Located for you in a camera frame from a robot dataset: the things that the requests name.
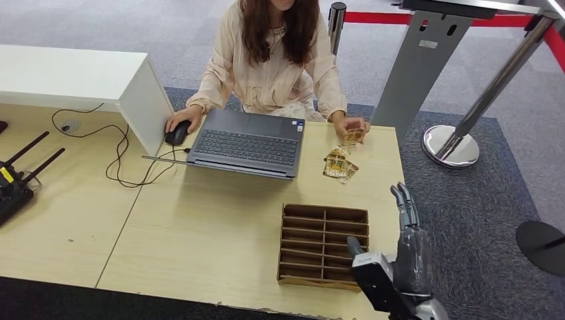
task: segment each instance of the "card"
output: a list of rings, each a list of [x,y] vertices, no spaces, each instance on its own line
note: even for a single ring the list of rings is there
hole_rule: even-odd
[[[324,162],[330,156],[340,156],[340,157],[343,157],[343,159],[345,159],[346,157],[349,157],[350,155],[351,155],[351,152],[347,151],[346,149],[343,149],[340,146],[337,146],[324,158]]]
[[[346,174],[345,177],[339,179],[339,182],[346,184],[349,182],[349,180],[351,179],[351,177],[353,177],[353,175],[359,170],[359,167],[357,167],[354,163],[347,161],[346,164]]]
[[[347,174],[347,160],[342,155],[328,155],[326,157],[326,167],[322,172],[323,175],[332,178],[342,178]]]
[[[343,146],[357,145],[357,141],[361,138],[363,130],[361,129],[350,129],[347,131],[345,137],[343,137]]]

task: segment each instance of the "mouse cable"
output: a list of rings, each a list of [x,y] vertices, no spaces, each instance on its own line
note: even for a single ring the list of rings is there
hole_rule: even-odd
[[[171,164],[169,165],[167,168],[163,169],[155,178],[153,178],[151,181],[147,181],[147,179],[149,178],[149,173],[151,172],[151,169],[153,168],[153,165],[157,162],[157,160],[153,160],[153,162],[151,163],[151,165],[149,165],[149,168],[147,168],[147,171],[145,172],[145,176],[143,177],[143,180],[140,183],[134,183],[134,182],[130,182],[130,181],[126,181],[120,178],[120,169],[122,166],[121,163],[121,157],[124,155],[125,151],[128,149],[129,147],[129,139],[127,138],[127,135],[129,133],[129,125],[127,125],[126,131],[124,132],[120,127],[118,127],[117,125],[106,125],[96,131],[87,133],[85,135],[72,135],[69,133],[66,133],[65,131],[69,130],[70,128],[68,126],[64,126],[63,128],[59,128],[57,126],[57,124],[55,123],[55,116],[57,116],[57,114],[59,112],[74,112],[74,113],[92,113],[98,109],[100,109],[102,106],[104,105],[104,103],[101,103],[98,107],[92,109],[92,110],[88,110],[88,111],[80,111],[80,110],[72,110],[72,109],[60,109],[57,110],[56,112],[54,112],[54,114],[51,116],[51,122],[53,124],[53,126],[56,128],[56,130],[58,130],[58,132],[68,136],[68,137],[72,137],[72,138],[78,138],[78,139],[82,139],[82,138],[86,138],[89,137],[91,135],[94,135],[102,130],[108,129],[108,128],[116,128],[120,131],[120,133],[123,135],[123,138],[120,140],[120,142],[118,142],[118,144],[116,145],[116,156],[117,158],[112,161],[107,167],[106,167],[106,178],[112,180],[112,181],[117,181],[119,184],[121,184],[122,186],[126,187],[126,188],[138,188],[141,187],[143,185],[150,185],[151,183],[154,183],[155,180],[157,180],[163,173],[165,173],[167,170],[169,170],[170,168],[172,168],[175,164]],[[123,148],[123,150],[120,150],[121,145],[125,142],[125,147]],[[162,157],[164,157],[165,155],[169,155],[169,154],[173,154],[173,160],[177,160],[176,156],[175,156],[175,152],[178,151],[184,151],[187,152],[186,149],[177,149],[175,150],[175,146],[173,146],[173,150],[163,153],[162,155],[159,155],[158,158],[161,159]],[[116,172],[116,177],[110,177],[109,175],[109,171],[110,168],[115,164],[118,163],[118,169]]]

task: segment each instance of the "laptop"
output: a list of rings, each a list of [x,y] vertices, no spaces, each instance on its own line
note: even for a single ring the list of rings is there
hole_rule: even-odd
[[[219,170],[294,179],[304,119],[212,109],[187,162]]]

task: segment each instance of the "cardboard organizer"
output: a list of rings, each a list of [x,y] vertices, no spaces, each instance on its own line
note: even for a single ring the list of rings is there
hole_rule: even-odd
[[[368,251],[368,211],[314,205],[283,205],[279,284],[361,291],[350,274],[347,237]]]

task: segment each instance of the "red rope barrier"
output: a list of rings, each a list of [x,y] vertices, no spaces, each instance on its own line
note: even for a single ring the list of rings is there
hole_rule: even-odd
[[[523,28],[532,19],[529,15],[495,15],[491,20],[475,19],[471,27]]]
[[[381,12],[354,12],[346,11],[344,22],[346,23],[378,23],[384,25],[408,25],[412,15],[410,13],[381,13]],[[475,19],[471,27],[525,27],[530,22],[531,16],[527,15],[496,15],[490,20]],[[553,56],[565,72],[565,41],[551,28],[546,35]]]
[[[354,12],[346,11],[346,23],[378,23],[381,25],[408,25],[410,13]],[[531,17],[527,15],[497,15],[490,20],[475,19],[472,27],[525,27]]]
[[[565,72],[565,41],[561,39],[561,36],[559,36],[559,33],[557,33],[553,27],[546,32],[544,40],[549,46],[549,49],[551,49],[551,52],[553,52],[555,60],[557,60],[557,63],[561,66],[561,70]]]
[[[344,22],[378,23],[385,25],[407,25],[412,15],[409,13],[353,12],[345,11]]]

